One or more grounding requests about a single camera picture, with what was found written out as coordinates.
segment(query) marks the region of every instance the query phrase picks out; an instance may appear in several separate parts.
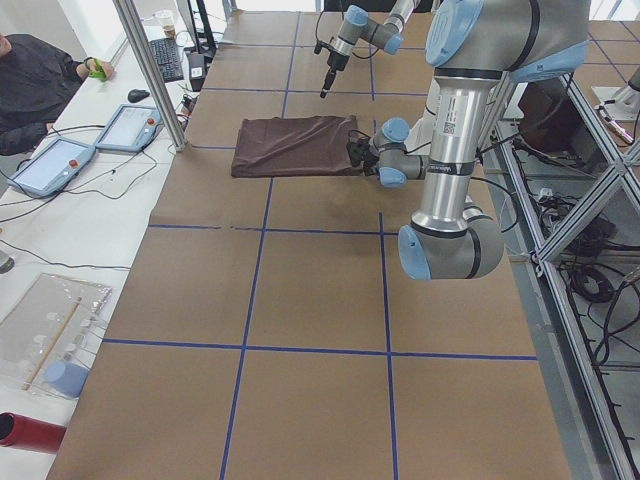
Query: wooden stick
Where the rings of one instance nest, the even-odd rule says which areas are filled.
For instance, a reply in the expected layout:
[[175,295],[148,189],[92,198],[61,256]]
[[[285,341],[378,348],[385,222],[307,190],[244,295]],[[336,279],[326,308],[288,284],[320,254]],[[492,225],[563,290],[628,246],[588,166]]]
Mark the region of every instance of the wooden stick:
[[22,386],[23,390],[29,390],[29,388],[31,387],[31,384],[35,380],[36,376],[38,376],[38,372],[40,372],[40,370],[42,369],[44,362],[47,361],[47,358],[51,354],[51,350],[53,350],[53,347],[56,346],[56,343],[58,343],[58,340],[60,340],[60,337],[62,336],[62,332],[64,332],[64,329],[67,328],[67,325],[71,321],[71,318],[75,315],[76,310],[78,310],[78,307],[80,306],[80,302],[82,302],[82,297],[78,297],[76,299],[75,303],[73,304],[73,307],[71,307],[71,310],[69,311],[66,318],[64,319],[64,322],[62,322],[60,329],[53,336],[53,338],[51,339],[51,343],[49,344],[45,352],[42,354],[42,358],[38,362],[38,365],[36,365],[35,370],[31,373],[29,378],[25,380],[24,385]]

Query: blue cup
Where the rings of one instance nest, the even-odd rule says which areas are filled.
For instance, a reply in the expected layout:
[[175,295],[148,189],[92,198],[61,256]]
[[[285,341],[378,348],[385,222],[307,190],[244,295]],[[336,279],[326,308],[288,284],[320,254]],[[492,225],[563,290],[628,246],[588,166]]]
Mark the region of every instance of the blue cup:
[[78,398],[88,375],[89,370],[86,368],[60,360],[47,367],[44,379],[63,395]]

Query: blue grid line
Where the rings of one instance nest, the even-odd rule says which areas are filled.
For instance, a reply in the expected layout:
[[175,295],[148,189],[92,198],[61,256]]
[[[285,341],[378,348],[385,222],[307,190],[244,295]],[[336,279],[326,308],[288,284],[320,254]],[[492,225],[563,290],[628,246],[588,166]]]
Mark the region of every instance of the blue grid line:
[[320,229],[293,229],[293,228],[267,228],[273,233],[328,233],[333,235],[379,235],[379,232],[349,231],[349,230],[320,230]]
[[387,378],[389,381],[389,417],[391,420],[391,453],[393,458],[393,478],[398,480],[398,439],[396,429],[396,402],[393,384],[393,358],[391,356],[391,316],[389,315],[389,288],[387,284],[387,254],[384,248],[384,216],[378,212],[380,221],[380,257],[382,259],[382,294],[384,303],[384,324],[387,337]]
[[284,93],[285,90],[280,88],[233,88],[233,87],[202,87],[202,90],[218,91],[218,92],[266,92],[266,93]]
[[[322,229],[296,229],[296,228],[256,228],[256,227],[232,227],[234,230],[249,230],[261,232],[265,230],[271,233],[313,233],[329,235],[380,235],[380,232],[369,232],[367,230],[322,230]],[[397,237],[398,232],[384,232],[386,236]]]
[[210,147],[207,145],[191,145],[193,148],[199,148],[201,150],[235,150],[236,147]]
[[616,42],[616,43],[638,43],[638,40],[636,40],[636,39],[633,39],[633,40],[625,40],[625,39],[612,40],[612,39],[604,39],[604,38],[598,38],[598,39],[593,38],[593,41],[594,42]]
[[[224,44],[225,48],[227,47],[269,47],[269,48],[290,48],[291,45],[276,45],[270,43],[232,43],[232,44]],[[297,48],[315,48],[315,44],[304,44],[300,45],[296,44]],[[424,50],[424,47],[400,47],[398,50]]]
[[196,343],[196,342],[163,342],[156,340],[128,340],[124,338],[104,338],[104,343],[118,345],[144,345],[151,347],[180,347],[180,348],[208,348],[212,350],[242,350],[242,345],[228,345],[224,343]]
[[626,78],[624,78],[624,75],[622,75],[622,73],[620,72],[620,70],[618,70],[618,67],[616,66],[615,63],[613,63],[613,61],[611,60],[611,57],[609,57],[609,55],[607,55],[607,52],[604,51],[604,48],[602,48],[602,46],[600,45],[600,41],[596,40],[595,38],[593,38],[593,35],[589,34],[589,36],[591,37],[591,41],[593,43],[595,43],[598,48],[600,49],[600,51],[602,52],[602,54],[605,56],[605,58],[607,59],[607,61],[609,62],[609,65],[611,65],[616,72],[618,72],[618,75],[620,75],[620,78],[622,78],[622,80],[624,80],[625,82],[627,81]]
[[298,12],[298,20],[296,21],[296,32],[293,35],[293,46],[291,47],[291,61],[289,62],[289,75],[287,75],[287,86],[284,90],[284,101],[282,102],[282,114],[280,115],[284,118],[284,114],[287,111],[287,99],[289,97],[289,87],[291,86],[291,74],[293,73],[293,60],[296,57],[296,41],[298,40],[298,30],[300,28],[300,17],[301,13]]
[[371,100],[376,100],[375,77],[373,75],[373,54],[371,53],[371,44],[369,44],[369,74],[371,75]]
[[510,362],[536,362],[535,355],[485,355],[482,353],[420,353],[420,352],[391,352],[393,357],[411,358],[445,358],[450,360],[503,360]]
[[[269,182],[269,193],[267,194],[267,202],[264,207],[264,218],[262,226],[267,226],[269,218],[269,208],[271,206],[271,193],[273,192],[273,178]],[[231,411],[229,412],[229,423],[227,425],[227,438],[224,444],[224,454],[222,456],[222,465],[220,466],[220,480],[224,480],[227,472],[227,462],[229,461],[229,450],[231,448],[231,435],[233,433],[233,425],[235,423],[236,409],[238,407],[238,397],[240,396],[240,382],[242,380],[242,370],[244,368],[244,358],[247,351],[247,343],[249,341],[249,330],[251,328],[251,317],[253,316],[253,302],[256,296],[258,286],[258,276],[260,274],[260,263],[262,261],[262,250],[264,248],[264,237],[266,232],[263,230],[260,234],[260,245],[258,247],[258,257],[256,258],[256,268],[253,274],[253,283],[251,284],[251,296],[249,297],[249,307],[247,308],[247,319],[242,337],[242,349],[240,350],[240,362],[238,363],[238,373],[236,374],[236,384],[233,390],[233,400],[231,402]]]
[[169,223],[150,223],[149,228],[188,229],[188,230],[222,230],[222,227],[208,225],[172,225]]
[[[160,224],[152,223],[149,225],[151,228],[184,228],[193,230],[222,230],[224,227],[218,225],[181,225],[181,224]],[[380,235],[380,232],[367,231],[367,230],[322,230],[322,229],[296,229],[296,228],[261,228],[261,227],[236,227],[231,226],[231,230],[239,230],[242,232],[271,232],[271,233],[311,233],[321,235]],[[388,237],[397,237],[398,232],[384,232],[384,235]]]
[[329,355],[356,355],[363,357],[385,357],[386,352],[377,352],[375,350],[349,350],[334,348],[313,348],[313,347],[275,347],[249,345],[247,350],[255,352],[280,352],[280,353],[321,353]]
[[491,360],[506,362],[535,362],[532,355],[486,355],[476,353],[428,353],[428,352],[383,352],[376,350],[353,350],[339,348],[279,347],[268,345],[234,345],[226,343],[171,342],[161,340],[135,340],[127,338],[104,338],[104,343],[152,347],[204,348],[210,350],[241,350],[243,352],[279,352],[279,353],[317,353],[324,355],[354,355],[364,357],[405,357],[439,358],[446,360]]
[[[606,65],[604,63],[596,63],[594,65]],[[260,89],[260,88],[233,88],[233,87],[203,87],[202,90],[209,92],[254,92],[254,93],[311,93],[319,94],[320,90],[297,90],[297,89]],[[356,91],[331,91],[331,94],[340,95],[371,95],[371,91],[368,92],[356,92]],[[400,97],[426,97],[427,94],[422,92],[375,92],[375,95],[387,95],[387,96],[400,96]],[[199,147],[199,148],[235,148],[235,147]]]

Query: green object in hand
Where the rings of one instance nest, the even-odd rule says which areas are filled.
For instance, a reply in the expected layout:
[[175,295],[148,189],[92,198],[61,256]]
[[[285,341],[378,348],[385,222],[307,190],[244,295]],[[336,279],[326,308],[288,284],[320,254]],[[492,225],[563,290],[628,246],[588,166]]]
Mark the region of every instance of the green object in hand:
[[93,63],[95,64],[96,67],[95,67],[95,70],[91,70],[89,72],[89,76],[91,78],[97,78],[101,82],[106,82],[107,74],[104,73],[104,69],[102,68],[102,65],[100,65],[100,60],[98,60],[97,58],[94,58]]

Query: tablet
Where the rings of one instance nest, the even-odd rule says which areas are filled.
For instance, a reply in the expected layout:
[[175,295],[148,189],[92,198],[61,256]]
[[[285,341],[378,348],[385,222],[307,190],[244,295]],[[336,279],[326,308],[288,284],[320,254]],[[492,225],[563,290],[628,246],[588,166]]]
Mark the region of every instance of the tablet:
[[112,152],[138,153],[151,143],[161,122],[154,107],[120,105],[98,136],[95,147]]
[[96,153],[95,147],[58,137],[7,180],[13,187],[37,197],[64,188]]

